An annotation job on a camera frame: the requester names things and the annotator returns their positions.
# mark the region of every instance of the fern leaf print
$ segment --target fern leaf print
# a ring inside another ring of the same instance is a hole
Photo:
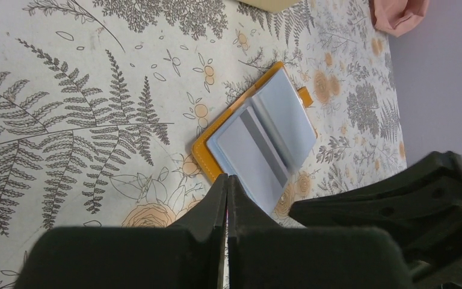
[[[227,29],[226,6],[223,0],[207,0],[205,2],[192,0],[149,0],[136,2],[124,0],[113,2],[109,0],[93,0],[95,7],[102,7],[104,16],[116,15],[128,22],[128,28],[141,33],[148,26],[158,24],[157,17],[164,15],[171,26],[177,26],[183,35],[190,35],[194,40],[207,37],[207,28],[218,39],[222,38]]]
[[[87,168],[87,162],[93,162],[93,155],[99,153],[92,142],[74,135],[73,131],[52,134],[40,146],[43,153],[48,154],[45,160],[50,169],[46,172],[49,179],[45,180],[47,193],[42,202],[45,205],[42,208],[43,227],[52,229],[67,192],[77,183],[77,175],[82,174],[81,169]]]
[[[125,78],[123,77],[123,72],[120,70],[119,65],[117,64],[114,56],[109,50],[106,50],[109,61],[111,62],[111,71],[112,78],[110,93],[113,97],[109,98],[112,104],[109,104],[109,107],[115,112],[111,113],[112,116],[111,123],[115,124],[127,124],[132,118],[132,112],[134,108],[132,105],[133,101],[130,100],[131,96],[127,94],[128,89],[126,89],[127,84],[125,83]]]
[[[100,211],[100,201],[105,192],[105,186],[109,184],[106,179],[114,176],[119,171],[117,166],[126,164],[127,160],[132,157],[130,154],[136,154],[135,137],[125,129],[119,129],[118,126],[111,126],[104,129],[91,129],[94,135],[92,136],[93,144],[97,147],[99,156],[95,156],[95,163],[90,165],[91,169],[97,170],[98,173],[88,173],[87,176],[94,179],[94,182],[84,182],[84,186],[88,188],[82,192],[86,197],[89,197],[85,206],[87,211],[96,214]]]
[[[28,184],[36,178],[31,170],[41,170],[37,164],[43,158],[37,153],[40,146],[29,140],[18,140],[0,146],[0,233],[8,237],[8,225],[12,207],[19,205],[17,199],[31,188]]]
[[[380,137],[391,142],[397,141],[399,128],[401,127],[400,121],[398,106],[392,104],[390,100],[387,100],[387,103],[383,102],[383,106],[381,107]]]
[[[102,103],[107,102],[107,98],[96,98],[94,95],[102,92],[101,89],[95,87],[85,87],[89,80],[89,74],[79,78],[79,69],[75,68],[69,72],[68,64],[57,58],[52,58],[48,53],[36,48],[34,45],[29,45],[26,41],[18,39],[18,41],[26,48],[30,48],[31,52],[37,55],[37,58],[45,59],[43,64],[56,72],[55,79],[61,80],[59,86],[63,87],[61,93],[76,94],[77,96],[68,97],[63,100],[65,110],[71,111],[66,114],[69,118],[67,123],[79,127],[95,127],[108,122],[112,119],[109,114],[109,108],[101,108]]]
[[[307,29],[310,34],[311,29],[315,28],[315,19],[311,14],[309,1],[302,0],[278,13],[270,13],[240,2],[237,11],[243,15],[250,16],[253,22],[259,22],[263,30],[265,30],[263,23],[266,22],[270,34],[274,35],[275,33],[279,40],[284,26],[286,45],[289,46],[289,40],[293,35],[295,45],[298,46],[300,33]]]
[[[10,72],[0,72],[0,88]],[[58,108],[62,102],[51,102],[42,107],[33,108],[33,105],[42,97],[48,95],[46,92],[34,93],[24,101],[19,102],[18,94],[29,81],[21,79],[13,83],[8,89],[0,92],[0,119],[2,119],[5,130],[15,135],[37,135],[48,132],[48,127],[60,122],[64,117],[56,120],[46,119],[48,113]]]

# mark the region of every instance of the tablecloth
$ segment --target tablecloth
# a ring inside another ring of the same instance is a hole
[[[210,184],[194,139],[276,61],[314,100],[290,205],[406,167],[389,43],[367,0],[0,1],[0,288],[54,226],[168,226]],[[144,260],[154,266],[155,260]]]

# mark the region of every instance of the orange rose print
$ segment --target orange rose print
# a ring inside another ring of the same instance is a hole
[[[274,212],[276,212],[276,214],[279,217],[285,218],[288,216],[289,209],[293,204],[294,194],[295,187],[293,186],[293,184],[289,183],[286,189],[284,190],[284,193],[280,197],[280,200],[277,203],[276,208],[274,209]]]
[[[405,144],[401,141],[399,142],[399,156],[406,160],[406,151],[405,151]]]
[[[187,155],[186,158],[183,159],[181,169],[183,174],[189,178],[193,178],[201,173],[201,167],[199,167],[192,155]]]
[[[160,227],[165,228],[176,220],[176,215],[166,204],[159,201],[158,204],[139,205],[133,209],[125,221],[123,227]]]
[[[332,55],[329,52],[325,53],[325,63],[327,67],[332,65]]]
[[[327,77],[320,70],[316,72],[314,77],[314,88],[316,90],[316,98],[322,104],[327,104],[330,100],[330,86]]]
[[[298,195],[307,197],[311,189],[311,178],[308,173],[301,172],[297,180]]]
[[[330,91],[333,95],[339,95],[341,91],[341,84],[335,75],[330,76]]]
[[[199,204],[199,202],[201,202],[201,200],[195,200],[194,197],[192,197],[192,202],[190,202],[190,204],[188,204],[188,206],[186,206],[186,208],[182,209],[178,215],[176,215],[176,220],[183,217],[183,215],[186,214],[186,212],[190,211],[192,208],[194,208],[197,204]]]

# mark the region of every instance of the flower print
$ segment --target flower print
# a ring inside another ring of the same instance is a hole
[[[329,52],[325,53],[325,63],[327,63],[327,67],[332,66],[332,55]]]
[[[192,208],[194,208],[197,204],[199,204],[199,202],[201,202],[201,200],[196,200],[194,198],[194,196],[192,196],[192,202],[190,202],[188,204],[188,206],[186,206],[186,208],[182,209],[178,215],[176,215],[176,220],[183,217],[183,215],[186,214],[186,212],[190,211]]]
[[[314,88],[316,90],[316,98],[322,104],[327,104],[330,100],[330,86],[327,76],[320,70],[316,72],[314,77]]]
[[[298,69],[297,70],[298,73],[300,73],[300,78],[304,81],[304,82],[308,82],[310,80],[310,76],[309,76],[309,70],[306,70],[305,72],[303,71],[303,69]]]
[[[207,92],[210,92],[210,87],[209,85],[215,84],[215,69],[213,66],[210,64],[213,63],[213,58],[210,58],[208,61],[205,61],[201,53],[199,54],[199,62],[201,62],[202,68],[201,67],[194,67],[192,68],[193,71],[199,72],[204,74],[205,76],[205,82],[204,86]]]
[[[311,178],[307,172],[301,172],[297,180],[298,195],[307,197],[311,190]]]
[[[196,129],[196,136],[199,137],[208,127],[208,107],[199,103],[203,98],[194,100],[190,93],[187,92],[186,94],[193,107],[190,107],[190,112],[184,113],[183,116],[185,116],[187,119],[197,119],[198,126]]]
[[[383,41],[381,41],[381,39],[376,39],[376,43],[378,46],[378,51],[382,53],[383,52]]]
[[[339,130],[341,131],[342,135],[346,135],[346,133],[348,132],[348,123],[344,122],[342,126],[339,128]]]
[[[333,95],[339,95],[341,91],[341,84],[335,75],[330,76],[330,91]]]
[[[163,202],[138,205],[125,218],[123,227],[160,227],[165,228],[176,220],[171,208]]]
[[[245,55],[247,55],[247,50],[249,49],[249,44],[247,42],[247,36],[242,33],[240,30],[235,30],[236,38],[233,41],[233,45],[236,44],[236,47],[241,48]]]
[[[180,169],[183,174],[189,178],[193,178],[201,173],[201,167],[199,167],[191,154],[187,155],[186,158],[183,159],[183,164]]]
[[[294,194],[295,187],[292,183],[289,183],[286,189],[284,190],[284,193],[280,197],[280,200],[277,203],[276,208],[274,209],[274,212],[276,212],[277,216],[283,219],[288,216],[289,209],[291,208],[291,205],[294,201]]]

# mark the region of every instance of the orange card holder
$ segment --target orange card holder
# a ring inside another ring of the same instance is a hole
[[[210,179],[211,183],[216,180],[218,175],[224,172],[206,146],[206,142],[214,134],[214,132],[244,103],[244,101],[250,96],[253,96],[256,90],[262,87],[279,69],[285,69],[282,62],[277,62],[267,72],[265,72],[265,74],[259,78],[252,87],[245,91],[208,128],[206,128],[203,134],[192,145],[192,155],[201,167],[202,171]],[[313,103],[306,87],[302,87],[298,90],[298,96],[306,108]]]

